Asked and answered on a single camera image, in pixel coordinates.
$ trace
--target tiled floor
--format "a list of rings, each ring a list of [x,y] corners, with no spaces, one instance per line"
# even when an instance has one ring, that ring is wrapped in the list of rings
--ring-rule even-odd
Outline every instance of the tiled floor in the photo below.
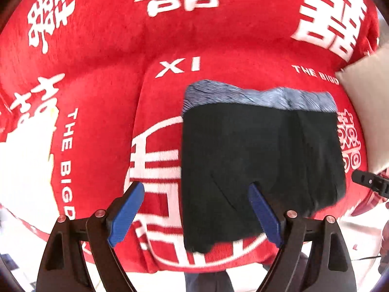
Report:
[[[7,211],[3,212],[0,229],[0,253],[8,253],[23,270],[27,282],[36,281],[40,258],[45,242],[27,230],[20,221]],[[389,212],[384,205],[357,217],[344,218],[339,222],[349,248],[351,259],[374,256],[379,252],[381,229],[389,219]],[[303,247],[308,254],[309,245]],[[369,292],[379,278],[379,260],[353,261],[355,277],[359,292]],[[98,271],[94,264],[87,264],[88,271],[96,292],[105,292]],[[227,270],[235,292],[256,291],[266,271],[259,264]],[[160,271],[155,274],[128,273],[132,283],[139,292],[184,292],[185,279],[182,273]]]

